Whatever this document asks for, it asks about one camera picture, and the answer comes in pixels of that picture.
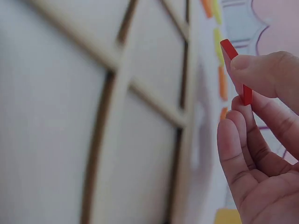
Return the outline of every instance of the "purple outline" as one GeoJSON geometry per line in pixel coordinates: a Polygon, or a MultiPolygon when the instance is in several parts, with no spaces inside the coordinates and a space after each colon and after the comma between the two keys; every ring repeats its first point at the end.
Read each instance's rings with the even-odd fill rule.
{"type": "Polygon", "coordinates": [[[260,129],[260,130],[269,130],[269,127],[268,126],[263,126],[263,127],[258,127],[258,129],[260,129]]]}
{"type": "Polygon", "coordinates": [[[229,5],[224,5],[222,7],[226,8],[226,7],[231,7],[231,6],[242,6],[242,5],[245,5],[245,2],[232,3],[232,4],[229,4],[229,5]]]}
{"type": "Polygon", "coordinates": [[[248,44],[234,46],[234,48],[246,48],[246,47],[248,47],[248,44]]]}
{"type": "Polygon", "coordinates": [[[222,0],[221,3],[228,3],[228,2],[231,2],[231,1],[239,1],[239,0],[222,0]]]}
{"type": "Polygon", "coordinates": [[[240,39],[240,40],[235,40],[235,41],[230,41],[231,43],[238,43],[238,42],[245,42],[245,41],[250,41],[250,38],[247,39],[240,39]]]}
{"type": "Polygon", "coordinates": [[[257,55],[260,55],[259,52],[258,52],[258,49],[257,49],[257,45],[258,45],[258,42],[260,41],[261,39],[261,36],[262,34],[265,32],[266,29],[268,29],[270,27],[270,25],[266,22],[264,22],[258,15],[257,13],[255,12],[255,10],[253,9],[253,1],[254,0],[251,0],[251,9],[252,9],[252,12],[254,14],[254,16],[256,17],[257,20],[259,20],[261,23],[263,23],[264,25],[266,25],[266,28],[260,33],[260,35],[258,36],[258,39],[256,41],[256,54],[257,55]]]}
{"type": "Polygon", "coordinates": [[[285,159],[286,152],[287,152],[287,150],[285,149],[285,152],[284,152],[284,154],[283,154],[283,156],[282,156],[283,159],[285,159]]]}

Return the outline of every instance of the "white surface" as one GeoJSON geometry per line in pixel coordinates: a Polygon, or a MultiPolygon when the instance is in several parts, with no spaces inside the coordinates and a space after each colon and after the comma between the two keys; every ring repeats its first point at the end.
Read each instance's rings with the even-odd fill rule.
{"type": "Polygon", "coordinates": [[[129,0],[44,0],[92,41],[118,56],[117,33],[129,0]]]}
{"type": "Polygon", "coordinates": [[[0,0],[0,223],[77,224],[105,71],[0,0]]]}
{"type": "Polygon", "coordinates": [[[134,76],[142,78],[166,103],[179,104],[184,41],[157,0],[146,2],[132,60],[134,76]]]}
{"type": "Polygon", "coordinates": [[[223,207],[226,196],[227,183],[219,163],[216,141],[220,112],[226,104],[221,102],[219,95],[219,61],[214,50],[213,30],[218,25],[214,18],[206,18],[200,1],[191,2],[191,15],[199,21],[193,29],[198,32],[201,59],[198,70],[198,103],[202,105],[205,117],[201,126],[196,127],[199,128],[199,167],[193,169],[189,214],[185,223],[212,224],[216,211],[223,207]]]}
{"type": "Polygon", "coordinates": [[[165,222],[176,129],[132,93],[126,97],[107,224],[165,222]]]}

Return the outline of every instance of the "wooden slat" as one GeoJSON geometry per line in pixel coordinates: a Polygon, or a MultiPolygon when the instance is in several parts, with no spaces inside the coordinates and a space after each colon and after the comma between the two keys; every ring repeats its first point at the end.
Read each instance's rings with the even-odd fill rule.
{"type": "Polygon", "coordinates": [[[176,107],[170,107],[165,104],[161,100],[161,97],[140,79],[133,77],[130,83],[130,89],[173,125],[177,127],[186,126],[183,112],[176,107]]]}
{"type": "Polygon", "coordinates": [[[126,10],[125,16],[123,18],[123,21],[121,23],[121,28],[118,32],[117,35],[117,40],[121,43],[124,44],[128,35],[128,30],[130,28],[133,15],[137,6],[139,0],[130,0],[130,3],[128,5],[128,8],[126,10]]]}
{"type": "Polygon", "coordinates": [[[68,36],[80,48],[88,53],[96,62],[106,67],[108,70],[117,71],[120,63],[120,54],[112,55],[105,51],[105,46],[99,46],[92,35],[87,35],[81,31],[59,8],[53,7],[48,0],[29,0],[38,12],[40,12],[48,21],[50,21],[63,34],[68,36]]]}
{"type": "Polygon", "coordinates": [[[175,8],[173,7],[173,3],[171,0],[160,0],[162,5],[164,6],[165,10],[171,17],[174,25],[178,29],[179,33],[185,39],[185,41],[189,41],[189,24],[187,21],[180,19],[180,16],[176,12],[175,8]]]}
{"type": "Polygon", "coordinates": [[[171,224],[184,224],[186,218],[186,211],[188,209],[188,196],[191,180],[191,151],[192,151],[192,133],[194,128],[194,106],[196,100],[196,87],[197,87],[197,68],[198,58],[196,36],[192,36],[193,26],[197,26],[198,22],[192,20],[192,2],[187,1],[190,10],[190,40],[188,42],[187,52],[187,71],[186,71],[186,87],[185,87],[185,112],[186,112],[186,127],[182,130],[177,171],[175,177],[174,193],[171,205],[171,224]]]}

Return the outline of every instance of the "finger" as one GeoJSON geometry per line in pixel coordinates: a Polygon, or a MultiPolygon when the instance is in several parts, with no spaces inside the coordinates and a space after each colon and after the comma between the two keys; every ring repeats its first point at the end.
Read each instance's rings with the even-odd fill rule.
{"type": "Polygon", "coordinates": [[[254,93],[251,106],[287,151],[299,160],[298,116],[258,93],[254,93]]]}
{"type": "Polygon", "coordinates": [[[235,57],[231,62],[231,75],[258,93],[279,97],[299,114],[299,58],[287,52],[265,56],[235,57]]]}
{"type": "Polygon", "coordinates": [[[255,169],[256,165],[254,164],[247,147],[246,123],[243,115],[238,111],[229,111],[226,115],[226,118],[233,121],[233,123],[235,124],[238,130],[241,149],[248,169],[249,170],[255,169]]]}
{"type": "Polygon", "coordinates": [[[232,109],[239,111],[245,118],[247,146],[256,168],[267,176],[277,176],[291,170],[291,164],[269,149],[268,144],[256,125],[251,106],[243,106],[241,98],[236,97],[233,99],[232,109]]]}
{"type": "Polygon", "coordinates": [[[226,118],[233,121],[238,130],[243,157],[248,169],[250,170],[250,173],[257,180],[257,182],[260,183],[264,181],[268,178],[268,176],[256,169],[256,165],[253,162],[247,147],[246,123],[243,115],[238,111],[229,111],[226,114],[226,118]]]}
{"type": "Polygon", "coordinates": [[[241,204],[258,182],[249,172],[243,157],[238,130],[231,120],[224,119],[219,123],[217,144],[220,163],[235,204],[240,209],[241,204]]]}

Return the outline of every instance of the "wooden frame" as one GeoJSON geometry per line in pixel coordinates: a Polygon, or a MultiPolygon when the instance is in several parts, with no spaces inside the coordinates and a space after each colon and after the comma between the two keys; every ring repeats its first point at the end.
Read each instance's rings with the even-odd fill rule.
{"type": "Polygon", "coordinates": [[[182,87],[182,99],[184,110],[171,107],[165,103],[161,96],[151,90],[146,83],[139,78],[131,77],[127,70],[126,62],[130,55],[126,55],[126,44],[128,41],[134,41],[134,34],[130,33],[130,26],[134,25],[133,12],[139,13],[141,0],[131,0],[130,7],[126,12],[126,16],[119,31],[119,39],[125,44],[124,49],[118,52],[107,52],[104,46],[91,37],[80,32],[80,27],[70,22],[59,8],[53,8],[47,0],[30,0],[30,3],[57,29],[68,36],[83,51],[89,54],[97,63],[106,67],[111,76],[109,84],[106,87],[105,101],[100,106],[98,116],[103,117],[104,121],[100,122],[97,118],[97,125],[94,132],[92,148],[90,152],[90,160],[87,166],[87,177],[85,179],[85,193],[82,206],[82,224],[96,223],[96,220],[104,220],[105,208],[98,202],[102,202],[108,193],[109,186],[103,184],[109,179],[114,159],[114,149],[117,147],[115,138],[117,138],[119,122],[121,120],[121,112],[128,90],[133,91],[143,101],[145,101],[153,110],[161,114],[166,120],[181,130],[180,149],[178,163],[175,166],[177,170],[174,172],[174,190],[170,208],[170,220],[172,224],[183,224],[184,213],[187,206],[188,183],[190,180],[189,162],[191,156],[191,137],[193,131],[194,117],[194,96],[195,96],[195,72],[194,67],[197,65],[196,60],[190,60],[193,57],[192,42],[197,37],[193,37],[190,27],[195,26],[194,21],[189,22],[190,4],[186,0],[186,20],[180,20],[171,1],[160,0],[165,12],[171,17],[173,25],[178,29],[179,33],[185,40],[185,65],[182,87]]]}

